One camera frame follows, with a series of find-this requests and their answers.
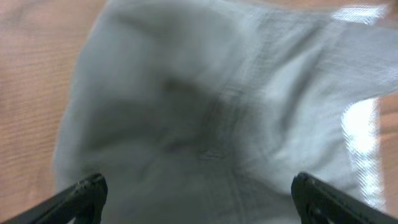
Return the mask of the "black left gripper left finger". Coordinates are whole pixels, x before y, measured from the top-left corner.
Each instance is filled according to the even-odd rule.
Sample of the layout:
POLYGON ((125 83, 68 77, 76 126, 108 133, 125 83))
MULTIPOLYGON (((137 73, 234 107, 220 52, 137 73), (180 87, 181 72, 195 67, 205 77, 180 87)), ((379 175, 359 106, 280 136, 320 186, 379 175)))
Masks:
POLYGON ((93 174, 3 224, 100 224, 108 186, 93 174))

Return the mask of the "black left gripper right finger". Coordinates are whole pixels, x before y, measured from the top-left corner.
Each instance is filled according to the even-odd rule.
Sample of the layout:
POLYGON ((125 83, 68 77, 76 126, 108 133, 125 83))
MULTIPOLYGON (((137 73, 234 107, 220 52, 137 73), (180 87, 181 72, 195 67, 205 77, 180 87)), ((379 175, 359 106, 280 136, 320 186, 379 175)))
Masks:
POLYGON ((397 224, 397 219, 301 172, 291 194, 302 224, 397 224))

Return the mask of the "grey shorts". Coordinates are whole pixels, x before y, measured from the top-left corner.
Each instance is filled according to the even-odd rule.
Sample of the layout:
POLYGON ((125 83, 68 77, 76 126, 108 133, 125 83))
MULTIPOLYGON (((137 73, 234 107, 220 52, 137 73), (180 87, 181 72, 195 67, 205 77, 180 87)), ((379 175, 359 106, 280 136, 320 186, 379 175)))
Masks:
POLYGON ((301 171, 384 207, 379 96, 397 31, 231 1, 108 1, 80 52, 53 164, 102 173, 103 223, 298 223, 301 171))

